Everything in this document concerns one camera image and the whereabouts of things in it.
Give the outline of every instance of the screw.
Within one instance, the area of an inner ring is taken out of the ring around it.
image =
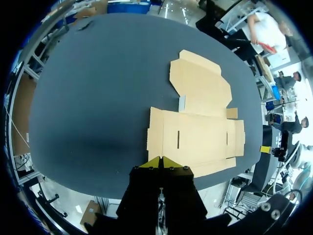
[[[279,210],[273,210],[272,213],[270,214],[273,220],[277,220],[280,217],[280,212]]]
[[[265,212],[268,212],[270,210],[270,203],[265,202],[261,205],[261,209]]]

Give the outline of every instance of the red object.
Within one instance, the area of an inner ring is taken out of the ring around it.
[[[267,44],[265,44],[265,43],[260,43],[260,42],[259,42],[258,44],[261,45],[261,46],[266,47],[267,50],[270,50],[270,51],[273,52],[274,54],[277,53],[277,51],[276,51],[275,48],[273,48],[273,47],[271,47],[271,46],[269,46],[269,45],[267,45]]]

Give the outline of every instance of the black table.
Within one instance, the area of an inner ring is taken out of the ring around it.
[[[150,107],[178,111],[169,67],[183,49],[221,66],[231,85],[228,107],[238,107],[245,121],[245,155],[235,168],[195,179],[197,189],[230,180],[257,163],[261,107],[248,66],[194,28],[159,17],[110,14],[73,26],[41,73],[29,130],[37,169],[72,190],[121,198],[132,167],[147,161]]]

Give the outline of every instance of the seated person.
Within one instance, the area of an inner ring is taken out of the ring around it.
[[[272,126],[275,127],[276,129],[280,130],[280,131],[289,131],[292,134],[299,134],[302,130],[302,128],[307,128],[309,126],[309,120],[307,117],[303,118],[301,120],[301,123],[299,121],[297,112],[294,113],[295,114],[295,121],[284,121],[281,124],[272,122]]]
[[[261,12],[248,16],[247,21],[246,26],[230,35],[224,43],[231,50],[240,47],[235,51],[235,54],[243,61],[251,59],[262,51],[274,54],[272,50],[259,45],[259,42],[274,48],[277,52],[286,48],[285,35],[292,36],[292,33],[284,22],[279,24],[272,16]],[[251,43],[236,41],[235,39],[249,40]]]
[[[296,81],[301,82],[301,74],[298,71],[293,73],[293,77],[285,77],[282,72],[279,72],[279,77],[275,79],[278,88],[285,89],[285,91],[293,87]]]

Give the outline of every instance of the machine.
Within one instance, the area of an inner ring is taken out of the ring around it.
[[[206,219],[207,210],[193,183],[188,166],[156,157],[130,172],[130,182],[116,212],[117,219],[97,214],[89,234],[209,234],[280,231],[294,209],[282,195],[274,195],[260,208],[228,226],[229,214]]]

